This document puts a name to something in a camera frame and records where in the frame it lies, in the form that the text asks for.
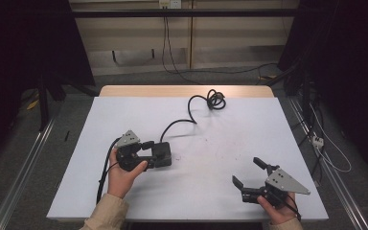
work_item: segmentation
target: sleeve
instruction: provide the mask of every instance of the sleeve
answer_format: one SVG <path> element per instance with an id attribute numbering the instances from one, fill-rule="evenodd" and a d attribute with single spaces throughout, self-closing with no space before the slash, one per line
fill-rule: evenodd
<path id="1" fill-rule="evenodd" d="M 127 208 L 128 204 L 122 199 L 105 194 L 91 217 L 85 220 L 81 230 L 120 229 L 127 215 Z"/>
<path id="2" fill-rule="evenodd" d="M 303 230 L 303 226 L 297 218 L 292 218 L 291 220 L 284 222 L 282 224 L 272 225 L 268 224 L 270 230 Z"/>

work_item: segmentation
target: white tabletop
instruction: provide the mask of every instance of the white tabletop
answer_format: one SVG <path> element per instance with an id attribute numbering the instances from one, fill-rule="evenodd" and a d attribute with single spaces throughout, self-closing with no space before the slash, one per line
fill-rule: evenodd
<path id="1" fill-rule="evenodd" d="M 189 98 L 96 98 L 62 179 L 49 219 L 88 218 L 96 203 L 98 180 L 111 143 L 132 129 L 143 141 L 158 142 L 177 119 L 189 119 Z M 164 141 L 172 148 L 172 165 L 149 169 L 134 182 L 125 200 L 131 221 L 262 221 L 258 204 L 243 203 L 232 175 L 245 187 L 260 188 L 266 171 L 253 163 L 257 156 L 280 165 L 310 191 L 297 195 L 303 220 L 328 215 L 276 98 L 225 99 L 211 111 L 202 99 L 191 109 L 197 125 L 178 123 Z M 149 155 L 150 151 L 139 151 Z"/>

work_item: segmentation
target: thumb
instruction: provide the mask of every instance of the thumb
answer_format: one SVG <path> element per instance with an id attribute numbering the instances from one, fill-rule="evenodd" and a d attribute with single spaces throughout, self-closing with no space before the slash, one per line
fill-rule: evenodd
<path id="1" fill-rule="evenodd" d="M 271 219 L 276 219 L 279 217 L 279 213 L 277 210 L 261 195 L 258 197 L 258 202 L 262 206 L 262 208 L 268 213 Z"/>
<path id="2" fill-rule="evenodd" d="M 135 179 L 140 173 L 142 173 L 146 167 L 148 166 L 148 161 L 142 161 L 139 165 L 136 166 L 131 172 L 130 175 Z"/>

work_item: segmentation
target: beige sleeve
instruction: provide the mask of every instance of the beige sleeve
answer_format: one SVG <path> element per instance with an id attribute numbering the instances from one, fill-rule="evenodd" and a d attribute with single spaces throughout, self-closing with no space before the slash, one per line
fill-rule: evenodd
<path id="1" fill-rule="evenodd" d="M 270 230 L 303 230 L 300 221 L 297 218 L 292 218 L 291 220 L 284 222 L 282 224 L 271 225 L 268 224 Z"/>
<path id="2" fill-rule="evenodd" d="M 127 208 L 127 203 L 122 199 L 105 194 L 91 217 L 85 220 L 81 230 L 121 229 L 127 215 Z"/>

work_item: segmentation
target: human hand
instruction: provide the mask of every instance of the human hand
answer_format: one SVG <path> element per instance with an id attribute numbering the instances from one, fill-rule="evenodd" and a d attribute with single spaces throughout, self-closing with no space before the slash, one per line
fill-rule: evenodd
<path id="1" fill-rule="evenodd" d="M 107 192 L 113 196 L 124 198 L 132 187 L 134 179 L 146 169 L 148 162 L 142 161 L 131 172 L 127 172 L 121 169 L 119 164 L 116 164 L 116 152 L 117 150 L 113 149 L 109 155 L 109 166 L 111 169 L 108 172 Z"/>
<path id="2" fill-rule="evenodd" d="M 286 203 L 289 206 L 296 209 L 293 201 L 295 200 L 295 193 L 288 193 L 288 195 L 289 196 L 286 199 Z M 281 207 L 275 208 L 261 195 L 258 197 L 258 202 L 270 216 L 271 224 L 273 225 L 287 222 L 296 217 L 296 214 L 292 210 L 290 210 L 286 205 L 282 205 Z"/>

